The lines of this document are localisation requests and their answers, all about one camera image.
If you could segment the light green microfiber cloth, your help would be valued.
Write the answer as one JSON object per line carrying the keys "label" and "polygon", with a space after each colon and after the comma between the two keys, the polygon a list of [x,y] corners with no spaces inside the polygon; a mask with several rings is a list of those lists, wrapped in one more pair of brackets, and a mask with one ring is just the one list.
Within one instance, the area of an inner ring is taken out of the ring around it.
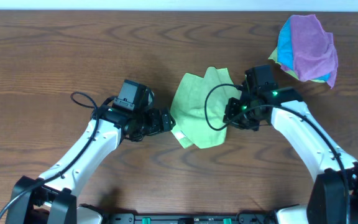
{"label": "light green microfiber cloth", "polygon": [[208,67],[205,75],[184,74],[170,108],[176,125],[172,134],[183,148],[200,149],[224,143],[223,116],[228,99],[240,97],[227,68]]}

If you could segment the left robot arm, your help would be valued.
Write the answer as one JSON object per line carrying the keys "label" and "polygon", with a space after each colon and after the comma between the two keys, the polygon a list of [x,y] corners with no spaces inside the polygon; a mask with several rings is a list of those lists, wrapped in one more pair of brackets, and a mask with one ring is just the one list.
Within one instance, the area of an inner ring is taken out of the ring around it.
{"label": "left robot arm", "polygon": [[6,223],[101,223],[102,214],[77,206],[95,170],[124,139],[139,142],[174,125],[168,109],[97,107],[85,132],[55,165],[37,179],[23,176],[17,181],[11,201],[1,210]]}

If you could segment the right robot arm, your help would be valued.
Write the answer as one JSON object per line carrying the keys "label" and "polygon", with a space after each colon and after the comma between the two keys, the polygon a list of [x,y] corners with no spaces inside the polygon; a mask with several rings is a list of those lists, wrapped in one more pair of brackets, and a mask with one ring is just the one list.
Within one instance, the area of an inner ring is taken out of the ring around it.
{"label": "right robot arm", "polygon": [[282,88],[229,99],[224,122],[257,131],[262,121],[291,144],[314,183],[308,204],[276,210],[276,223],[358,223],[358,161],[319,125],[301,95]]}

